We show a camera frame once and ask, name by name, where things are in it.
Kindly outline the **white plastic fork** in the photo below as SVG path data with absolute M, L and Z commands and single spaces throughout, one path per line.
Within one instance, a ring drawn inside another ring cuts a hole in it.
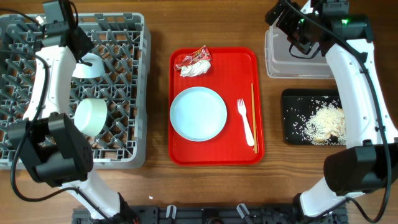
M 254 146 L 254 137 L 248 123 L 247 114 L 246 114 L 247 113 L 246 105 L 244 104 L 244 100 L 242 98 L 238 99 L 237 105 L 238 105 L 238 113 L 241 115 L 243 121 L 246 142 L 248 146 Z

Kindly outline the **mint green bowl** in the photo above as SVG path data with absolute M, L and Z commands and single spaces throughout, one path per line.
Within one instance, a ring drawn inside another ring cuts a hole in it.
M 107 105 L 103 99 L 86 98 L 76 108 L 74 125 L 81 133 L 95 137 L 105 125 L 107 112 Z

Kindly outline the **white napkin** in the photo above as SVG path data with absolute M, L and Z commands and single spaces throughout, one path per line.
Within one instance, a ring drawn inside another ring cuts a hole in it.
M 206 73 L 211 67 L 209 60 L 199 60 L 193 65 L 183 66 L 180 75 L 182 77 L 195 77 Z

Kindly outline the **small light blue plate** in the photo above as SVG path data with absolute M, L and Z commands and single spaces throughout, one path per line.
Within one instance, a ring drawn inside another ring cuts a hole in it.
M 84 63 L 76 64 L 72 77 L 74 78 L 98 78 L 105 74 L 103 59 L 92 53 L 82 57 Z

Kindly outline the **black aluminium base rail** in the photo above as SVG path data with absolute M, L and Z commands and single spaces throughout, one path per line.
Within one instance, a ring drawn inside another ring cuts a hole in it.
M 174 207 L 132 206 L 140 223 L 246 223 L 237 207 Z M 295 211 L 290 204 L 268 204 L 247 207 L 253 223 L 295 223 Z

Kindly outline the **large light blue plate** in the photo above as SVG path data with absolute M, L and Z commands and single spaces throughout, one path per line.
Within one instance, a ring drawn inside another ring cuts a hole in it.
M 181 91 L 172 101 L 169 118 L 175 132 L 194 142 L 208 141 L 224 128 L 228 112 L 220 95 L 195 86 Z

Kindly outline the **red snack wrapper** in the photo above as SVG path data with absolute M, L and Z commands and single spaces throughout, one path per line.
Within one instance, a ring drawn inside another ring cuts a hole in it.
M 184 67 L 184 66 L 193 65 L 201 60 L 210 61 L 211 59 L 212 59 L 212 57 L 211 57 L 210 51 L 208 50 L 208 47 L 206 45 L 204 45 L 200 49 L 186 55 L 181 62 L 174 65 L 174 69 L 176 71 L 178 71 L 178 70 L 181 70 L 182 67 Z

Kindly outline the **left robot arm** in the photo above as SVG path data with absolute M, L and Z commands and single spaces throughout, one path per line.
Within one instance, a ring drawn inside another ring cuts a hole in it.
M 78 25 L 71 1 L 43 4 L 46 22 L 40 26 L 32 56 L 36 71 L 32 97 L 22 121 L 9 126 L 15 162 L 22 162 L 31 178 L 67 192 L 89 211 L 94 223 L 138 223 L 139 217 L 121 194 L 111 190 L 94 168 L 88 136 L 97 135 L 104 118 L 96 118 L 99 100 L 84 101 L 88 114 L 72 121 L 69 114 L 73 77 L 98 77 L 104 73 L 94 44 Z

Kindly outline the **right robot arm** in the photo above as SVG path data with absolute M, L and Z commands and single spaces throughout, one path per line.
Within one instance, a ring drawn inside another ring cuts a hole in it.
M 351 14 L 348 1 L 278 0 L 266 16 L 301 53 L 320 46 L 338 87 L 346 122 L 346 149 L 325 159 L 323 178 L 294 198 L 297 221 L 323 219 L 347 202 L 384 190 L 373 223 L 387 207 L 397 179 L 397 129 L 389 116 L 374 62 L 369 18 Z

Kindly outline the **grey dishwasher rack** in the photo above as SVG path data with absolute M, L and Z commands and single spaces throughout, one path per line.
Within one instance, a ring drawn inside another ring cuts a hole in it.
M 146 159 L 146 86 L 150 70 L 151 34 L 139 13 L 82 14 L 79 25 L 94 43 L 92 52 L 103 60 L 97 78 L 73 78 L 70 114 L 86 98 L 106 102 L 102 131 L 89 138 L 96 169 L 137 169 Z M 34 86 L 35 60 L 30 56 L 39 30 L 30 20 L 1 16 L 1 169 L 11 168 L 15 150 L 10 124 L 22 119 Z

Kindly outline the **wooden chopstick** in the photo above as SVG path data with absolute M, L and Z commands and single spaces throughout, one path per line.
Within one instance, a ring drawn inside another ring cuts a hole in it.
M 253 138 L 254 138 L 254 153 L 257 154 L 258 148 L 257 148 L 256 110 L 255 110 L 253 83 L 251 83 L 251 106 L 252 106 L 252 127 L 253 127 Z

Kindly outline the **clear plastic bin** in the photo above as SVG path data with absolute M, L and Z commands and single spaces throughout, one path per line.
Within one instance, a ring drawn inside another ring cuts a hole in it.
M 317 42 L 308 55 L 287 40 L 287 34 L 275 24 L 265 34 L 265 62 L 271 78 L 333 79 L 333 72 Z

